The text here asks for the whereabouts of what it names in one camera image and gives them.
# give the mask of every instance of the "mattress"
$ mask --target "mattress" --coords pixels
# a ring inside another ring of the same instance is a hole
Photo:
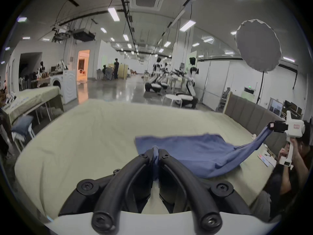
[[[55,219],[79,181],[110,175],[138,155],[136,136],[204,133],[217,133],[234,145],[252,141],[246,129],[222,113],[89,99],[28,143],[17,159],[15,175],[40,212]],[[263,145],[219,177],[232,183],[248,205],[273,170],[257,157],[261,149]]]
[[[24,112],[27,112],[40,103],[51,100],[59,94],[61,93],[58,86],[26,89],[21,92],[16,92],[16,99],[3,111],[8,116],[10,124],[12,124]]]

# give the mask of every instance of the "doorway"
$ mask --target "doorway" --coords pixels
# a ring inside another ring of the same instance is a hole
[[[80,50],[77,60],[77,81],[87,80],[90,50]]]

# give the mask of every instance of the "bed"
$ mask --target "bed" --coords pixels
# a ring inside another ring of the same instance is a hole
[[[60,88],[48,86],[36,89],[26,89],[15,93],[16,99],[3,108],[9,126],[25,112],[32,108],[50,101],[50,106],[63,110]]]
[[[124,102],[89,99],[64,113],[30,141],[15,164],[15,175],[39,211],[55,219],[83,179],[98,179],[138,155],[134,138],[143,135],[220,134],[226,142],[251,142],[249,133],[229,116]],[[272,173],[258,154],[220,178],[231,182],[250,205]]]

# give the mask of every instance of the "white washing machine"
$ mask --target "white washing machine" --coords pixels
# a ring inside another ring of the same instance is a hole
[[[51,76],[50,86],[59,86],[63,104],[77,98],[76,73],[72,70],[65,70],[62,75]]]

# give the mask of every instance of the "upholstered headboard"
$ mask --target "upholstered headboard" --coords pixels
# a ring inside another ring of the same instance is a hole
[[[268,109],[236,96],[232,92],[228,95],[224,114],[241,124],[251,134],[256,135],[259,135],[269,122],[283,120]],[[277,156],[280,149],[286,144],[286,135],[284,133],[272,132],[264,143]]]

